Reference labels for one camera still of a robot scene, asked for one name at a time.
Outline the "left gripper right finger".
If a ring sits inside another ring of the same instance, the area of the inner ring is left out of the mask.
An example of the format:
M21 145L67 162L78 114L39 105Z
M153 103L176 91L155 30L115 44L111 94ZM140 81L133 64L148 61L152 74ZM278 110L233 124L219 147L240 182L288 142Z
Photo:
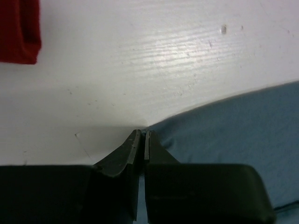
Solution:
M244 164L178 162L145 135L145 201L151 224L273 224L263 181Z

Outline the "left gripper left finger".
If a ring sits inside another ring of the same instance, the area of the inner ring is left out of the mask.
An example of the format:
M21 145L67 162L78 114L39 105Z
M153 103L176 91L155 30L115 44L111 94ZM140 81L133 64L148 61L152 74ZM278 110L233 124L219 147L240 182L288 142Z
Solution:
M1 223L133 223L141 143L141 131L134 130L94 165L1 166Z

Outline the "blue t shirt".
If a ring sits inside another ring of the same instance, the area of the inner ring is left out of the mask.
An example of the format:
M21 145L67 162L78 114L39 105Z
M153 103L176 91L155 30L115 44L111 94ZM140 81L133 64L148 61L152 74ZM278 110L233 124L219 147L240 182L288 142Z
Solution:
M299 199L298 82L219 100L149 129L179 162L253 166L275 208Z

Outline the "red t shirt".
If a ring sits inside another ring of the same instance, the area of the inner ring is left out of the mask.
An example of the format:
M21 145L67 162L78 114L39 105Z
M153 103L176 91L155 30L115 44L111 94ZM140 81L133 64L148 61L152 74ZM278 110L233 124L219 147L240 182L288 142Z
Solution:
M0 61L36 64L42 47L40 1L0 2Z

